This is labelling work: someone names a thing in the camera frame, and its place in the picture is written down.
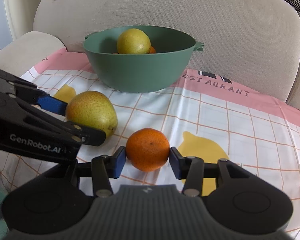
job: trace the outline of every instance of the grid pattern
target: grid pattern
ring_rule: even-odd
[[[113,154],[119,146],[126,144],[133,132],[145,127],[161,130],[170,145],[175,147],[181,145],[183,132],[188,131],[216,142],[231,161],[283,190],[294,206],[286,231],[300,239],[300,127],[265,112],[179,87],[146,94],[128,94],[107,87],[94,73],[77,70],[46,70],[39,75],[32,68],[22,78],[36,83],[51,95],[68,84],[77,94],[94,90],[110,99],[118,115],[118,129],[100,147],[82,146],[77,156],[79,162]],[[60,120],[65,119],[49,114]],[[14,190],[54,165],[0,151],[0,177],[9,190]],[[145,173],[134,168],[129,161],[120,178],[112,179],[111,184],[114,192],[122,184],[176,184],[179,190],[183,187],[182,182],[175,179],[169,163],[161,169]],[[91,181],[86,179],[80,189],[92,194]]]

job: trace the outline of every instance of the yellow pear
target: yellow pear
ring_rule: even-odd
[[[124,31],[117,40],[119,54],[147,54],[150,49],[149,37],[139,29],[132,28]]]
[[[110,100],[97,91],[76,95],[66,108],[69,121],[101,129],[111,136],[118,126],[118,118]]]

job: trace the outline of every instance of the sofa backrest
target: sofa backrest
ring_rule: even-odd
[[[121,25],[186,32],[204,43],[189,68],[282,101],[298,73],[300,17],[284,0],[42,0],[34,20],[35,31],[52,34],[77,52],[83,52],[87,34]]]

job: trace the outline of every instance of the yellow lemon print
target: yellow lemon print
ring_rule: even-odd
[[[67,84],[63,85],[60,90],[53,96],[56,99],[69,103],[72,98],[76,96],[74,88],[69,87]]]
[[[183,133],[183,142],[178,148],[182,156],[195,156],[205,163],[217,163],[219,159],[229,159],[224,150],[214,141],[198,137],[189,132]],[[203,179],[202,195],[207,196],[216,189],[214,178]]]

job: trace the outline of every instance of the orange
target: orange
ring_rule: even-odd
[[[154,54],[154,53],[157,53],[157,52],[155,51],[155,48],[154,48],[154,47],[151,47],[151,48],[150,48],[149,54]]]
[[[170,144],[165,135],[152,128],[133,133],[126,144],[126,155],[131,164],[141,171],[154,171],[168,160]]]

